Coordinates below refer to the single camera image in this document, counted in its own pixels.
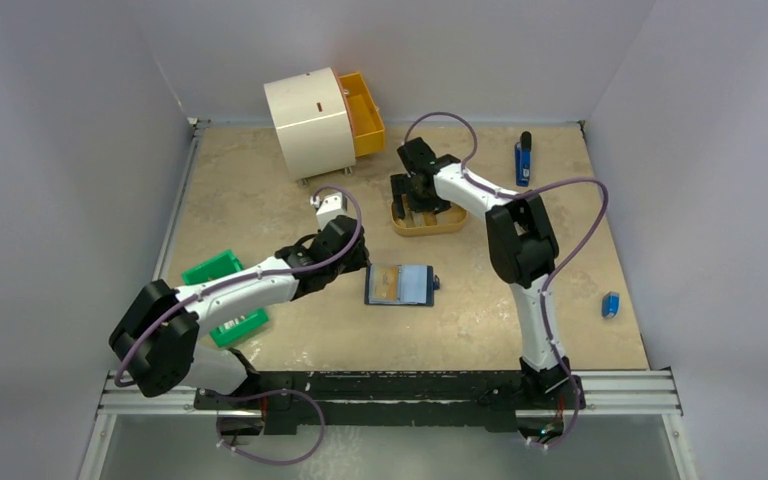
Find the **orange oval tray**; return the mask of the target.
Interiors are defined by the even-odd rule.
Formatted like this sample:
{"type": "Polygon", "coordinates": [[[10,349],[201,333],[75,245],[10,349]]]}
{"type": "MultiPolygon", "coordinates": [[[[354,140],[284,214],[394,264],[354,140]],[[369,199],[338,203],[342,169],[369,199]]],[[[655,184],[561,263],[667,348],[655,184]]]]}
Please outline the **orange oval tray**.
{"type": "Polygon", "coordinates": [[[458,205],[440,213],[410,209],[405,200],[391,202],[393,230],[403,237],[418,237],[455,233],[466,224],[469,214],[458,205]]]}

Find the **gold VIP card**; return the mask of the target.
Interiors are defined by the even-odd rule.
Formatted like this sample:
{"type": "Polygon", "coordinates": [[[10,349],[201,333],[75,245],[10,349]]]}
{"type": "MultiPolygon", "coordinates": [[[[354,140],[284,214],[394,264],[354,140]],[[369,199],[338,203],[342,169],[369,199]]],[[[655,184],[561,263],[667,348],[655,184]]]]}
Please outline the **gold VIP card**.
{"type": "Polygon", "coordinates": [[[396,302],[400,298],[400,267],[375,266],[370,270],[369,298],[375,302],[396,302]]]}

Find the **blue leather card holder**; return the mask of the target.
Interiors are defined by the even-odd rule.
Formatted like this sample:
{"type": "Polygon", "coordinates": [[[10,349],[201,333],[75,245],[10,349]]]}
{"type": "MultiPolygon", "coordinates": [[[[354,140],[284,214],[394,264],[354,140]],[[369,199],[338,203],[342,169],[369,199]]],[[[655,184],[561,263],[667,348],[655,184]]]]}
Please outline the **blue leather card holder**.
{"type": "Polygon", "coordinates": [[[400,298],[396,302],[375,302],[369,298],[370,270],[375,266],[390,266],[388,264],[372,264],[366,269],[364,303],[366,305],[382,306],[427,306],[434,305],[435,293],[440,289],[440,279],[431,265],[400,264],[400,298]]]}

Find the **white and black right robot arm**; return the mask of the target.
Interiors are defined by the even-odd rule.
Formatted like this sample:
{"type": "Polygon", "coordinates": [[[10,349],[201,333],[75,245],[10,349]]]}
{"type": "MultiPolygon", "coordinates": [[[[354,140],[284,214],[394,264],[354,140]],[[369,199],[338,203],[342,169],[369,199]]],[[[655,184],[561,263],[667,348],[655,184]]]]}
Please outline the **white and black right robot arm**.
{"type": "Polygon", "coordinates": [[[421,138],[397,148],[406,170],[408,204],[431,211],[454,204],[483,221],[489,259],[497,277],[508,284],[521,333],[521,392],[536,407],[559,395],[569,408],[582,404],[582,387],[571,374],[569,359],[556,332],[550,280],[559,245],[542,198],[514,191],[472,174],[452,155],[436,155],[421,138]]]}

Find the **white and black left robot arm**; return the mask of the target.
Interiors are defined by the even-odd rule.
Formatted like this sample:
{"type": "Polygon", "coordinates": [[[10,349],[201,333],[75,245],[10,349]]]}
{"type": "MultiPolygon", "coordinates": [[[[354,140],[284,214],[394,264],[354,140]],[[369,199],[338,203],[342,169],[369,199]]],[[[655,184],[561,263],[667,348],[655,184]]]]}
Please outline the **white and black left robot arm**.
{"type": "Polygon", "coordinates": [[[244,354],[200,340],[212,330],[267,306],[323,290],[339,275],[369,264],[361,223],[347,215],[285,246],[244,271],[196,285],[146,284],[111,333],[120,361],[114,383],[147,398],[189,386],[220,395],[232,408],[252,405],[259,374],[244,354]]]}

